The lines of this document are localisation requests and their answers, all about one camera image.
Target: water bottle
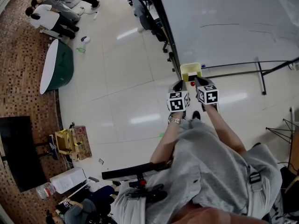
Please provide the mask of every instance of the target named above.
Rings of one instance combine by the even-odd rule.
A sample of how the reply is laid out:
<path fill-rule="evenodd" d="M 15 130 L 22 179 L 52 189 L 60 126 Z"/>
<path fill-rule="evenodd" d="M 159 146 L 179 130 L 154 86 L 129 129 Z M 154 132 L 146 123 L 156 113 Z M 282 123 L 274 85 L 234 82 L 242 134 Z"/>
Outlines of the water bottle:
<path fill-rule="evenodd" d="M 36 187 L 36 192 L 41 199 L 46 199 L 47 197 L 53 195 L 56 191 L 55 187 L 50 182 L 47 182 Z"/>

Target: white shirt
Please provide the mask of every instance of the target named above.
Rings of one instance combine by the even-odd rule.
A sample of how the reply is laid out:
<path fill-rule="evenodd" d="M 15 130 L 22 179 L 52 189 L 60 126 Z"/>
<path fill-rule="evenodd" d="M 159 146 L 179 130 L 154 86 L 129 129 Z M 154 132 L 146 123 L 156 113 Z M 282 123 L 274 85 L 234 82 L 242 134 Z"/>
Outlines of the white shirt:
<path fill-rule="evenodd" d="M 58 13 L 50 11 L 51 8 L 52 8 L 51 5 L 46 5 L 46 4 L 39 5 L 35 9 L 33 14 L 39 15 L 41 18 L 38 20 L 30 18 L 30 24 L 35 28 L 38 28 L 39 26 L 43 26 L 51 30 L 55 26 L 59 18 Z"/>

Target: floor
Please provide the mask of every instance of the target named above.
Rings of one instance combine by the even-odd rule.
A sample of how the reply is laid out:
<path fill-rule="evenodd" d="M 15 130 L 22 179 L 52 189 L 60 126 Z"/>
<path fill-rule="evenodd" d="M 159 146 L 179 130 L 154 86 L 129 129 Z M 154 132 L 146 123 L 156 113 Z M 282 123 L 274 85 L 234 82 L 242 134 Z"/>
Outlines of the floor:
<path fill-rule="evenodd" d="M 74 50 L 72 80 L 59 89 L 64 127 L 71 122 L 85 125 L 93 157 L 75 163 L 86 176 L 101 178 L 101 172 L 147 163 L 166 130 L 169 111 L 168 87 L 178 80 L 168 55 L 149 31 L 137 32 L 139 21 L 125 0 L 100 0 L 99 15 L 82 15 L 80 31 L 70 44 Z M 80 2 L 86 12 L 90 6 Z M 89 36 L 86 52 L 80 38 Z M 263 64 L 268 69 L 277 64 Z M 203 70 L 204 76 L 254 70 L 242 65 Z M 288 159 L 289 145 L 266 127 L 279 127 L 290 119 L 289 108 L 299 106 L 299 71 L 283 68 L 265 77 L 268 94 L 261 95 L 257 74 L 221 77 L 213 81 L 220 90 L 220 113 L 240 136 L 247 149 L 266 142 L 278 160 Z M 187 116 L 199 110 L 191 94 Z"/>

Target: whiteboard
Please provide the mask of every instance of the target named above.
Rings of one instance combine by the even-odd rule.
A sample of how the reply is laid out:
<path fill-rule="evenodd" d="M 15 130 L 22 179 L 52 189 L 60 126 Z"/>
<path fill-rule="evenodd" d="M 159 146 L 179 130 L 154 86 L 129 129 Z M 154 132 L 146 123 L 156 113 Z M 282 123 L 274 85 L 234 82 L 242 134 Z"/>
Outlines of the whiteboard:
<path fill-rule="evenodd" d="M 299 0 L 162 0 L 180 64 L 299 56 Z"/>

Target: hand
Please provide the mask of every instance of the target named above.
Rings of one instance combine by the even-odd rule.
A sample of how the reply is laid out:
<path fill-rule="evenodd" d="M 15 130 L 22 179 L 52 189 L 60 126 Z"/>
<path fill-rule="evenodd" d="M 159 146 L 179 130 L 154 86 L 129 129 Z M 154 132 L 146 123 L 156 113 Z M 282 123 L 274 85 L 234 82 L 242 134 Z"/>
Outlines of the hand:
<path fill-rule="evenodd" d="M 172 116 L 177 119 L 182 119 L 184 112 L 175 112 Z"/>

